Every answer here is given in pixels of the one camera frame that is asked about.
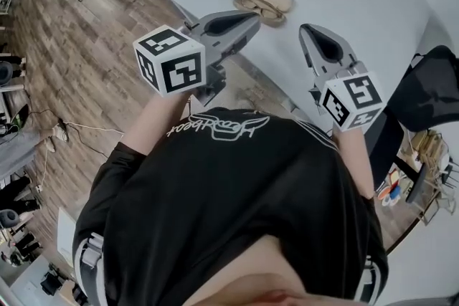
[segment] table top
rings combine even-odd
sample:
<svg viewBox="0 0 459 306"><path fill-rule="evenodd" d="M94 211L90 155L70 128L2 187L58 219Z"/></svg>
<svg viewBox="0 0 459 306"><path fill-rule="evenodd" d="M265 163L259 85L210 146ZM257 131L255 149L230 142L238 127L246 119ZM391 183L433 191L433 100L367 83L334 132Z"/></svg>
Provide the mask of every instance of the table top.
<svg viewBox="0 0 459 306"><path fill-rule="evenodd" d="M232 0L172 1L198 18L234 9ZM366 67L376 72L388 99L416 52L430 14L425 0L295 0L287 22L278 29L263 25L242 55L315 124L328 130L331 117L320 116L308 93L314 75L298 41L300 25L318 24L344 37Z"/></svg>

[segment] glasses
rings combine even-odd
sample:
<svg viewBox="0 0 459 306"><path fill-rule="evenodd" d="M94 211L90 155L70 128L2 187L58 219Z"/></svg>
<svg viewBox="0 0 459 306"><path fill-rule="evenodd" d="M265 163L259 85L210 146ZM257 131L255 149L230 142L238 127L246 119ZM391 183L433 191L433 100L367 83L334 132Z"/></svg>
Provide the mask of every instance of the glasses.
<svg viewBox="0 0 459 306"><path fill-rule="evenodd" d="M281 20L284 15L273 5L264 0L235 0L235 3L248 11L254 11L269 20Z"/></svg>

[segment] white cube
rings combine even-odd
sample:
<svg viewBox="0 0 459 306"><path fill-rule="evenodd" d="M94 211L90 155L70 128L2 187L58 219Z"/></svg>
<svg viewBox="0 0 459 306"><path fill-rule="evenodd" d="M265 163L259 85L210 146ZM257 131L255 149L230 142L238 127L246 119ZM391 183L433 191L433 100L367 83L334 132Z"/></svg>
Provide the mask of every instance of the white cube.
<svg viewBox="0 0 459 306"><path fill-rule="evenodd" d="M169 26L133 43L141 74L161 96L206 84L205 46Z"/></svg>
<svg viewBox="0 0 459 306"><path fill-rule="evenodd" d="M319 103L341 131L371 125L386 107L373 72L328 80Z"/></svg>

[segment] black shirt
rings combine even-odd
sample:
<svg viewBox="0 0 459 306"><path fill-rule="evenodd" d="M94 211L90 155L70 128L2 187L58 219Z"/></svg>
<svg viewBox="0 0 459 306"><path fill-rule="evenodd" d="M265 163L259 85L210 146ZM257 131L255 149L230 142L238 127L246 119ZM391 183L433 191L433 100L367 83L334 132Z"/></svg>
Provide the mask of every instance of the black shirt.
<svg viewBox="0 0 459 306"><path fill-rule="evenodd" d="M366 263L376 267L370 293L387 278L373 203L334 143L303 121L253 111L192 115L146 157L118 144L74 252L91 232L105 239L114 305L182 305L265 234L279 238L307 292L354 299Z"/></svg>

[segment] floor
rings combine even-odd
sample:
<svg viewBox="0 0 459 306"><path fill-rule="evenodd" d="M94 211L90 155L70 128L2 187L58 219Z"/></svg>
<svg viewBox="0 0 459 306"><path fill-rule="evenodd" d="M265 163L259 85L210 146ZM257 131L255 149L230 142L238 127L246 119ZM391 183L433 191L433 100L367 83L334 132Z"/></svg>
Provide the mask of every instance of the floor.
<svg viewBox="0 0 459 306"><path fill-rule="evenodd" d="M24 84L31 101L23 92L9 93L9 98L17 109L32 103L33 111L44 111L29 122L41 128L53 126L56 113L64 121L125 131L152 93L139 77L132 42L162 24L179 21L167 0L14 0L10 14L1 22L12 27L6 33L9 51L27 56ZM215 105L248 104L287 115L275 94L254 82L236 62L226 66L229 86ZM83 142L105 155L120 139L113 131L75 128ZM43 186L44 204L29 228L44 246L45 256L70 274L56 250L58 208L71 211L84 201L105 157L83 145L74 129L67 145L56 146L54 154L41 147L28 167L34 182ZM386 247L417 215L407 206L398 212L379 207L378 211Z"/></svg>

